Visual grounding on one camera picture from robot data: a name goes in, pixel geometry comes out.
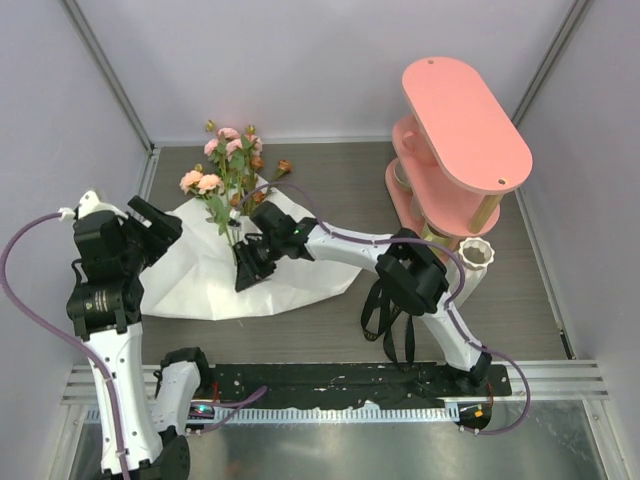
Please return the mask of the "white wrapping paper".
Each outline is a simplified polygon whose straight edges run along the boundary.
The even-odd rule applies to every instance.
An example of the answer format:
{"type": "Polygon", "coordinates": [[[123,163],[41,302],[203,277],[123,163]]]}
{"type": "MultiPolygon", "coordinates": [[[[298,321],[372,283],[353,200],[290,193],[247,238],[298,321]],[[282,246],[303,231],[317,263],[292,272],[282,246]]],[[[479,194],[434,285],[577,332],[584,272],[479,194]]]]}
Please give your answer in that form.
{"type": "Polygon", "coordinates": [[[199,186],[211,193],[222,186],[214,174],[187,172],[180,188],[195,197],[171,212],[182,221],[182,235],[141,274],[145,315],[193,320],[272,316],[343,294],[361,269],[331,261],[284,257],[241,263],[232,251],[235,236],[206,220],[199,186]]]}

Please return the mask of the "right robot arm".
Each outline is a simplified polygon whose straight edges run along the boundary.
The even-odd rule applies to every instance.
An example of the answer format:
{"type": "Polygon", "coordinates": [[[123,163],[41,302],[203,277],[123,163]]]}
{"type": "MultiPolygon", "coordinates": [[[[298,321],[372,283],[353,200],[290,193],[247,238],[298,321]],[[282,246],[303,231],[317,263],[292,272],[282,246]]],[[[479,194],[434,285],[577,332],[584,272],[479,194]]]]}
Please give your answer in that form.
{"type": "Polygon", "coordinates": [[[235,289],[245,291],[271,276],[282,258],[330,261],[376,274],[360,324],[369,341],[381,339],[387,358],[408,370],[415,362],[415,320],[438,342],[457,391],[472,395],[489,378],[492,355],[471,334],[454,305],[455,291],[438,256],[411,230],[371,235],[300,220],[266,201],[250,216],[254,233],[233,246],[235,289]]]}

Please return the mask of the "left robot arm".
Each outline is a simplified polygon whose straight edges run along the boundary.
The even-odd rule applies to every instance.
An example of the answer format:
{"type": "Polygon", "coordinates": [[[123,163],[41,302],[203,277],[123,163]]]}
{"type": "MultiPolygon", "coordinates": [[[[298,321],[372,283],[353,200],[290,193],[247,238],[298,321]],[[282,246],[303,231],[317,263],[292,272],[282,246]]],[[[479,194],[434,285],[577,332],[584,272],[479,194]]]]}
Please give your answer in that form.
{"type": "Polygon", "coordinates": [[[186,479],[191,458],[186,422],[192,399],[205,397],[213,375],[204,352],[168,353],[146,390],[142,366],[141,273],[181,237],[182,222],[142,198],[132,214],[85,192],[73,210],[79,252],[66,310],[86,350],[102,429],[102,479],[186,479]]]}

